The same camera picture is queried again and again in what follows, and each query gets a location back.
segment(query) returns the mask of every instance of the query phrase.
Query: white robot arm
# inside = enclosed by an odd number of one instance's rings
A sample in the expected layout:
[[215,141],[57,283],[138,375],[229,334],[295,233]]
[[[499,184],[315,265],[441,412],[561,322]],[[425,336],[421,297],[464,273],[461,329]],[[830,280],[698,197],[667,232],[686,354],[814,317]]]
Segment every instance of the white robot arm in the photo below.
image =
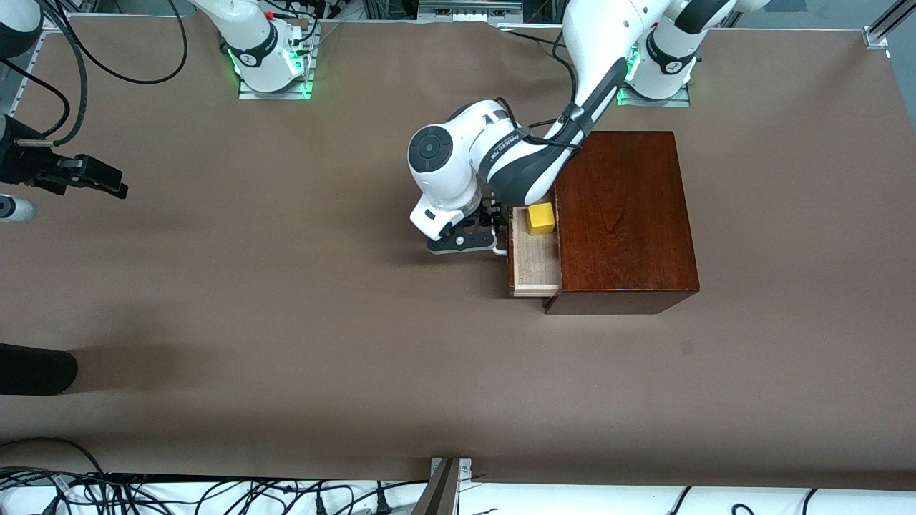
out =
[[41,7],[35,0],[0,2],[0,58],[25,53],[41,35]]
[[267,19],[257,0],[190,1],[219,29],[236,71],[251,89],[275,92],[305,72],[296,53],[302,29],[278,18]]
[[[535,203],[628,75],[637,93],[648,98],[674,95],[690,79],[694,54],[709,28],[736,6],[753,10],[768,1],[572,0],[563,19],[578,79],[572,102],[545,138],[530,137],[493,100],[463,107],[444,124],[423,127],[408,150],[411,174],[422,191],[411,222],[432,241],[446,236],[477,209],[478,178],[504,205]],[[627,58],[635,46],[640,59],[629,70]]]
[[574,100],[532,143],[493,100],[466,106],[445,124],[423,127],[410,141],[408,163],[423,191],[410,220],[438,240],[479,204],[475,174],[505,205],[529,205],[547,193],[575,147],[587,137],[624,83],[627,55],[667,1],[572,0],[563,21],[576,70]]

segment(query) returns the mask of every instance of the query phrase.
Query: wooden box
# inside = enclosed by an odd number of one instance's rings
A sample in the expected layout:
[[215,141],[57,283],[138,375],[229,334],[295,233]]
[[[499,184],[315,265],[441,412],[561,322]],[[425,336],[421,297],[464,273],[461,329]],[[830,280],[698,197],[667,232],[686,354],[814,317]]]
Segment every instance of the wooden box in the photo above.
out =
[[554,205],[552,240],[513,217],[514,295],[549,297],[549,314],[654,314],[700,289],[672,133],[593,133]]

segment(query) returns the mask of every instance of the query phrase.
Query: brown table surface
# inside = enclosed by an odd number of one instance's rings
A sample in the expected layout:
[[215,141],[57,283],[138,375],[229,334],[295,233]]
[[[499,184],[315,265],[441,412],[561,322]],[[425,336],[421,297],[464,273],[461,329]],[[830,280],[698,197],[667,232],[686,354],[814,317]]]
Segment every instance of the brown table surface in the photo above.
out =
[[[74,24],[154,77],[174,20]],[[111,470],[916,488],[916,137],[883,52],[852,31],[715,31],[672,130],[700,293],[660,316],[545,316],[504,259],[427,254],[405,150],[503,95],[560,112],[565,70],[482,24],[357,24],[322,46],[314,99],[234,98],[203,16],[174,81],[90,65],[79,136],[130,197],[5,188],[0,341],[78,349],[77,392],[0,400],[0,436],[67,436]],[[38,76],[75,98],[51,37]],[[59,106],[28,87],[17,116]],[[65,449],[3,464],[85,468]]]

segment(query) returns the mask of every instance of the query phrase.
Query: yellow block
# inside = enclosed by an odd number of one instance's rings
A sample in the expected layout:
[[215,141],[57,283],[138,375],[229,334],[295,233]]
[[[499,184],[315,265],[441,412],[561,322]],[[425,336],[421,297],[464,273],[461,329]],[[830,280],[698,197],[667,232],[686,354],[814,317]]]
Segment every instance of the yellow block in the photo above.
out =
[[557,225],[553,218],[551,203],[536,203],[528,208],[528,234],[532,236],[548,235]]

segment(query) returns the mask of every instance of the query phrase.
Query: dark wood panel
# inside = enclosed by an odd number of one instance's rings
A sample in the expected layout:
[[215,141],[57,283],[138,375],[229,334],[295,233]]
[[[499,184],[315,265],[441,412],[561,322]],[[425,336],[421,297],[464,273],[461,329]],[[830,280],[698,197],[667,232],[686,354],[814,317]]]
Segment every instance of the dark wood panel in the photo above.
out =
[[598,132],[556,183],[562,289],[699,290],[671,132]]
[[696,290],[561,291],[544,303],[548,314],[659,314]]

